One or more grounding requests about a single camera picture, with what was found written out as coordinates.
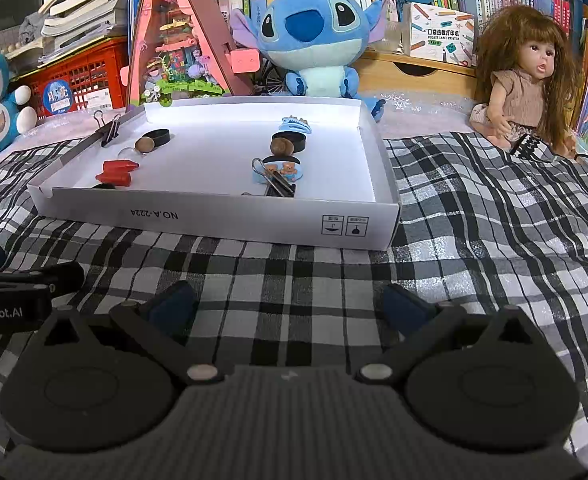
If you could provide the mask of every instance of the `doll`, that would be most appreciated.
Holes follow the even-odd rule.
[[[526,6],[498,12],[479,42],[476,98],[469,121],[493,145],[509,150],[524,134],[563,156],[574,152],[565,106],[578,68],[567,37],[549,16]]]

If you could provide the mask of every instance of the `stitch's eye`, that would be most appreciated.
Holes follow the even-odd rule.
[[[338,18],[339,27],[346,27],[347,25],[353,23],[356,19],[356,16],[354,16],[352,10],[343,2],[334,4],[334,9],[336,10],[336,17]]]
[[[347,32],[358,28],[360,17],[348,0],[329,0],[332,12],[332,28],[336,32]]]
[[[274,26],[272,25],[272,17],[268,14],[261,25],[261,32],[266,38],[274,37]]]

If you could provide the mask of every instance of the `red plastic bullet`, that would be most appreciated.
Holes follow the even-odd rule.
[[[103,163],[103,172],[117,173],[119,171],[133,171],[138,168],[138,163],[133,160],[106,160]]]
[[[126,171],[103,171],[96,179],[103,184],[114,184],[114,186],[129,186],[132,177]]]

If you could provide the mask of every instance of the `cardboard box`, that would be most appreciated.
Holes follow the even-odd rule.
[[[294,198],[264,196],[251,161],[270,155],[283,117],[312,133],[295,154],[304,176]],[[92,189],[105,160],[142,134],[169,128],[132,185]],[[367,108],[356,99],[229,97],[145,104],[122,118],[105,148],[97,134],[31,179],[39,214],[60,219],[218,238],[384,250],[400,214],[398,188]],[[248,192],[252,196],[242,195]]]
[[[474,16],[426,4],[405,4],[402,42],[406,56],[471,66]]]

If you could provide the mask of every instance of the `plaid tablecloth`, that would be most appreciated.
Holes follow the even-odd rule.
[[[567,449],[588,464],[588,171],[549,153],[513,158],[474,134],[386,142],[403,209],[385,252],[42,218],[25,183],[74,143],[14,153],[0,165],[5,270],[78,261],[85,286],[65,300],[82,312],[106,312],[125,298],[145,301],[188,280],[200,302],[186,344],[224,370],[354,370],[399,340],[378,309],[389,282],[472,312],[517,304],[576,378],[581,410]],[[28,339],[0,336],[0,388]],[[0,457],[11,447],[0,417]]]

